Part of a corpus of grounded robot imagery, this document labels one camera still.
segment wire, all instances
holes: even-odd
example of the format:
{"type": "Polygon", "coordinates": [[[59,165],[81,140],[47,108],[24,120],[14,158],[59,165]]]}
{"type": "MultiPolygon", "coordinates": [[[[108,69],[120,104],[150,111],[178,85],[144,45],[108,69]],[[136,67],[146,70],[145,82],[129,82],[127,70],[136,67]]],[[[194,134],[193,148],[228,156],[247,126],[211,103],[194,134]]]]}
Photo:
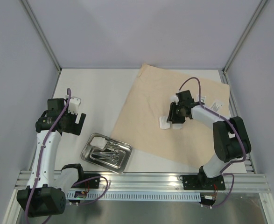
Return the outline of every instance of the wire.
{"type": "MultiPolygon", "coordinates": [[[[41,165],[41,162],[42,162],[42,153],[43,153],[45,144],[47,143],[47,139],[48,139],[49,135],[51,134],[52,130],[54,129],[54,127],[56,126],[56,124],[58,123],[60,118],[63,116],[64,112],[66,111],[66,108],[68,107],[68,105],[70,104],[70,99],[71,99],[71,90],[70,90],[70,88],[67,88],[67,94],[68,94],[68,99],[67,99],[67,102],[66,102],[63,110],[61,111],[61,113],[59,114],[59,116],[57,117],[57,119],[55,120],[55,122],[53,123],[51,128],[49,129],[48,133],[44,137],[43,142],[42,142],[42,146],[40,147],[40,152],[39,152],[39,156],[38,156],[38,163],[37,163],[37,169],[36,169],[36,176],[35,176],[34,184],[33,184],[33,187],[31,189],[31,192],[30,192],[27,204],[26,204],[26,209],[25,209],[25,219],[26,219],[27,224],[30,224],[29,217],[28,217],[29,207],[30,207],[30,203],[31,203],[31,200],[32,200],[32,197],[33,197],[33,193],[36,189],[38,179],[39,179],[40,165],[41,165]]],[[[49,216],[42,224],[46,224],[49,221],[50,218],[51,218],[51,216],[49,216]]]]}
{"type": "Polygon", "coordinates": [[[218,187],[216,186],[215,183],[213,184],[213,186],[214,186],[214,188],[215,188],[215,193],[214,193],[214,195],[212,195],[212,196],[214,196],[215,199],[216,199],[216,198],[217,198],[217,195],[218,195],[218,187]]]}
{"type": "Polygon", "coordinates": [[[91,180],[94,180],[94,179],[97,179],[97,178],[103,178],[103,179],[106,181],[107,185],[106,185],[106,187],[105,187],[104,192],[103,192],[99,197],[97,197],[96,199],[94,199],[93,201],[91,201],[91,202],[86,202],[86,203],[80,203],[80,204],[78,204],[78,205],[87,205],[87,204],[94,203],[94,202],[98,201],[100,198],[102,198],[102,197],[105,195],[105,193],[108,191],[109,182],[108,182],[107,178],[105,178],[104,176],[94,176],[94,177],[90,177],[90,178],[88,178],[88,179],[86,179],[86,180],[76,182],[76,183],[74,183],[72,186],[74,187],[74,186],[76,186],[76,185],[78,185],[78,184],[84,183],[84,182],[86,182],[86,181],[91,181],[91,180]]]}
{"type": "Polygon", "coordinates": [[[86,187],[87,187],[87,183],[85,182],[85,193],[87,195],[90,191],[89,181],[88,181],[88,191],[87,191],[86,187]]]}
{"type": "Polygon", "coordinates": [[[233,185],[234,185],[234,175],[231,174],[231,173],[226,173],[226,174],[222,174],[231,164],[233,163],[238,163],[238,162],[244,162],[246,160],[246,150],[245,150],[245,147],[240,139],[240,136],[238,134],[238,132],[236,131],[236,129],[234,128],[233,124],[227,119],[225,118],[224,116],[218,114],[217,112],[214,112],[213,110],[203,106],[202,102],[201,102],[201,83],[200,83],[200,80],[197,78],[197,77],[191,77],[191,78],[188,78],[182,85],[181,87],[179,88],[179,91],[183,88],[183,86],[188,82],[190,81],[191,79],[195,79],[197,80],[198,82],[198,87],[199,87],[199,104],[202,108],[204,108],[205,110],[207,110],[208,112],[212,113],[213,115],[216,115],[217,117],[223,119],[229,126],[230,128],[232,129],[232,131],[234,132],[235,134],[235,137],[237,138],[237,140],[239,141],[239,144],[240,144],[240,147],[241,147],[241,150],[242,150],[242,153],[243,153],[243,158],[241,160],[234,160],[234,161],[230,161],[229,163],[227,163],[221,170],[220,170],[220,174],[222,176],[227,176],[227,175],[231,175],[232,176],[232,183],[231,183],[231,187],[230,187],[230,190],[226,196],[226,198],[220,203],[220,204],[217,204],[217,205],[214,205],[213,208],[217,208],[219,206],[221,206],[222,204],[224,204],[228,198],[230,197],[230,194],[232,192],[232,189],[233,189],[233,185]]]}

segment white table surface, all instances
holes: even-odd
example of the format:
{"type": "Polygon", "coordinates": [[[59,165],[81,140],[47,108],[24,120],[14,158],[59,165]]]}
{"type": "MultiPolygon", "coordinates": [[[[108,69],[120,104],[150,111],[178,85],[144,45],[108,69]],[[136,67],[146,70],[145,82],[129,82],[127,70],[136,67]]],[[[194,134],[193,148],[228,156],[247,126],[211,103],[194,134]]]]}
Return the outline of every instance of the white table surface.
{"type": "MultiPolygon", "coordinates": [[[[217,70],[175,70],[221,82],[217,70]]],[[[81,98],[80,112],[86,119],[80,136],[63,133],[57,150],[55,170],[66,164],[81,163],[84,171],[106,171],[81,159],[81,152],[92,133],[110,136],[121,108],[139,70],[135,69],[63,69],[54,98],[64,98],[66,89],[81,98]]],[[[197,168],[133,149],[126,172],[197,172],[197,168]]],[[[246,173],[244,163],[230,166],[227,173],[246,173]]]]}

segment gray wall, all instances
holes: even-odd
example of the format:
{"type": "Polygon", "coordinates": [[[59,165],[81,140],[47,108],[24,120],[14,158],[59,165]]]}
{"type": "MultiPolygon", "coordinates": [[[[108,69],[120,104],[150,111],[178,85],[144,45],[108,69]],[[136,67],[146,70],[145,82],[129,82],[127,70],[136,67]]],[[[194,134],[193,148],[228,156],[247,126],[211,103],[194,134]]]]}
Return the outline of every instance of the gray wall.
{"type": "Polygon", "coordinates": [[[260,0],[29,0],[63,68],[223,68],[260,0]]]}
{"type": "Polygon", "coordinates": [[[0,0],[0,222],[57,72],[18,0],[0,0]]]}
{"type": "Polygon", "coordinates": [[[254,164],[274,195],[274,0],[262,13],[228,72],[252,142],[254,164]]]}

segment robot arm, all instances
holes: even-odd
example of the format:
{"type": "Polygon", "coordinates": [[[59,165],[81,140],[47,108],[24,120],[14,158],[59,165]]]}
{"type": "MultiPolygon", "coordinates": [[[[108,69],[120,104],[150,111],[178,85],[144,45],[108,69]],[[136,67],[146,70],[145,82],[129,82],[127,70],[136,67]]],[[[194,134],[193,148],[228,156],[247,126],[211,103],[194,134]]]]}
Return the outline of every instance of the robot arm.
{"type": "MultiPolygon", "coordinates": [[[[178,100],[170,105],[167,122],[183,124],[185,118],[195,119],[213,130],[215,155],[199,170],[204,178],[211,179],[220,176],[226,165],[243,156],[239,141],[226,121],[204,109],[199,102],[195,102],[190,91],[176,94],[178,100]]],[[[226,118],[237,130],[245,148],[246,154],[251,152],[251,144],[242,118],[226,118]]]]}
{"type": "Polygon", "coordinates": [[[59,179],[54,181],[56,153],[61,136],[63,132],[80,135],[86,117],[86,114],[83,113],[78,116],[78,108],[81,103],[79,98],[71,97],[66,111],[62,114],[64,103],[63,98],[49,99],[48,109],[35,124],[37,148],[32,174],[26,189],[19,190],[17,193],[17,201],[24,210],[29,201],[29,217],[62,214],[66,205],[65,194],[75,182],[82,180],[84,176],[80,164],[70,164],[63,167],[59,179]],[[61,114],[58,123],[49,133],[46,142],[43,143],[50,128],[61,114]],[[43,144],[43,153],[39,159],[43,144]],[[39,178],[34,187],[37,172],[39,172],[39,178]],[[32,198],[29,198],[32,190],[34,191],[32,198]]]}

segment beige cloth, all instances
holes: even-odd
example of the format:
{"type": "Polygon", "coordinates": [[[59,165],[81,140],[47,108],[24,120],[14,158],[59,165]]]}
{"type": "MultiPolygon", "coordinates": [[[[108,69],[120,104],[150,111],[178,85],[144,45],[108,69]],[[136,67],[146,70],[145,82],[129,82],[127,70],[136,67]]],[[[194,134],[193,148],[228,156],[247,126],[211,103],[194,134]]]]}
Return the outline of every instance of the beige cloth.
{"type": "MultiPolygon", "coordinates": [[[[168,116],[170,97],[191,77],[180,72],[159,69],[144,64],[126,98],[111,137],[134,148],[193,167],[200,167],[214,154],[213,133],[196,120],[186,119],[179,130],[159,128],[159,117],[168,116]]],[[[229,86],[200,78],[202,96],[209,107],[215,100],[223,102],[218,111],[229,115],[229,86]]],[[[187,82],[197,100],[196,80],[187,82]]]]}

